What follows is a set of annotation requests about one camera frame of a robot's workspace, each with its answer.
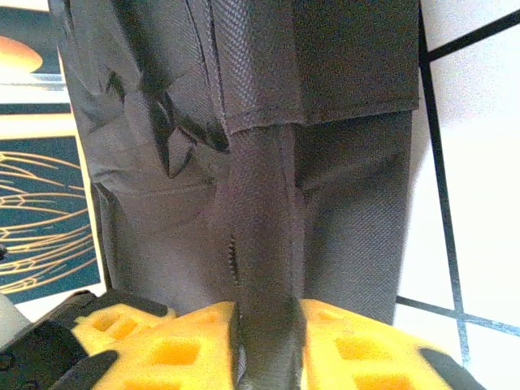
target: gray fabric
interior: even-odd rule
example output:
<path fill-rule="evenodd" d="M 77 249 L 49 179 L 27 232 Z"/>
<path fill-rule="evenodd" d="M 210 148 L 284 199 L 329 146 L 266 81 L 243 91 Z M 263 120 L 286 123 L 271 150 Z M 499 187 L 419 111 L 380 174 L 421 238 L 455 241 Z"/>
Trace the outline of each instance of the gray fabric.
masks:
<path fill-rule="evenodd" d="M 416 0 L 61 1 L 116 288 L 181 314 L 237 301 L 243 388 L 297 382 L 297 298 L 392 320 Z"/>

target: teal poster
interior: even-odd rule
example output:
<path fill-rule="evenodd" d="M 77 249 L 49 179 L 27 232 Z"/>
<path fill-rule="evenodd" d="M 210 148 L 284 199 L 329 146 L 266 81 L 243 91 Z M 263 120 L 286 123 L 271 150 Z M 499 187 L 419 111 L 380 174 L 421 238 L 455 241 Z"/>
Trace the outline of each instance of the teal poster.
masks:
<path fill-rule="evenodd" d="M 0 244 L 14 303 L 100 282 L 75 137 L 0 141 Z"/>

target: yellow foam padding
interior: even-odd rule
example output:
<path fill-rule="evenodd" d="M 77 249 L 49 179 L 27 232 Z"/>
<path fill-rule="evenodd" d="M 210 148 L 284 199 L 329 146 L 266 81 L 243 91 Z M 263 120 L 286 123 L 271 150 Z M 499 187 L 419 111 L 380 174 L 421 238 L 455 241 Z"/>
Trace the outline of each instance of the yellow foam padding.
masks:
<path fill-rule="evenodd" d="M 419 353 L 435 346 L 321 301 L 301 300 L 301 307 L 302 390 L 450 389 Z M 232 311 L 222 302 L 160 318 L 119 304 L 78 318 L 73 333 L 91 355 L 119 353 L 93 390 L 230 390 Z"/>
<path fill-rule="evenodd" d="M 301 307 L 307 320 L 302 390 L 451 389 L 419 354 L 435 346 L 321 301 L 305 299 Z"/>
<path fill-rule="evenodd" d="M 114 305 L 78 318 L 73 333 L 89 354 L 118 352 L 93 390 L 233 389 L 229 322 L 221 302 L 176 318 Z"/>

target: orange circle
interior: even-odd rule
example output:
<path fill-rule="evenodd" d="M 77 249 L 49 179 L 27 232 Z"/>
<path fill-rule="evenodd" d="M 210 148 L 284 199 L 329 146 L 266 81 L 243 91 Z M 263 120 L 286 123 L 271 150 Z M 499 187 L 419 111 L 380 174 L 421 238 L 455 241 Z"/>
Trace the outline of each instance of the orange circle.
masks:
<path fill-rule="evenodd" d="M 0 72 L 30 73 L 43 64 L 43 58 L 29 46 L 0 37 Z"/>

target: black grout line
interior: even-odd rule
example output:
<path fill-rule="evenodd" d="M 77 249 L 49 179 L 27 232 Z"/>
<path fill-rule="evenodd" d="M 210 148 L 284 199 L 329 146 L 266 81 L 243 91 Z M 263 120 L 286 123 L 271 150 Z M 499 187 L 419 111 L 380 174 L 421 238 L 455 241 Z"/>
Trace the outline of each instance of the black grout line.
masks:
<path fill-rule="evenodd" d="M 68 103 L 0 104 L 0 115 L 68 114 L 70 112 L 71 105 Z"/>
<path fill-rule="evenodd" d="M 509 325 L 507 323 L 501 323 L 492 319 L 487 319 L 467 313 L 457 313 L 455 310 L 446 309 L 437 305 L 431 305 L 429 303 L 415 301 L 414 299 L 399 296 L 396 299 L 396 303 L 404 306 L 413 307 L 415 309 L 425 310 L 430 313 L 443 315 L 444 317 L 450 317 L 451 319 L 460 319 L 467 323 L 473 323 L 474 325 L 487 327 L 494 331 L 520 337 L 520 327 L 515 327 L 514 325 Z"/>
<path fill-rule="evenodd" d="M 437 49 L 432 50 L 429 53 L 428 58 L 430 61 L 435 61 L 436 59 L 440 59 L 441 57 L 454 53 L 457 50 L 464 49 L 469 45 L 473 45 L 478 41 L 489 38 L 506 30 L 507 28 L 516 26 L 517 24 L 520 24 L 520 10 L 495 20 L 490 24 L 486 24 L 485 26 L 470 32 L 463 37 L 460 37 L 454 41 L 442 45 L 441 47 L 438 47 Z"/>
<path fill-rule="evenodd" d="M 457 251 L 455 249 L 455 236 L 453 234 L 452 217 L 449 207 L 448 184 L 444 169 L 444 155 L 442 152 L 442 140 L 440 138 L 439 116 L 437 115 L 436 98 L 433 89 L 430 60 L 424 29 L 423 13 L 419 9 L 419 66 L 421 67 L 422 87 L 426 101 L 428 124 L 430 128 L 431 148 L 435 163 L 435 175 L 439 191 L 440 211 L 444 227 L 444 240 L 448 254 L 449 277 L 452 285 L 453 305 L 455 311 L 464 313 L 462 304 L 461 280 L 458 271 Z M 462 362 L 464 366 L 470 364 L 470 347 L 467 340 L 466 323 L 457 318 L 457 329 L 461 345 Z"/>

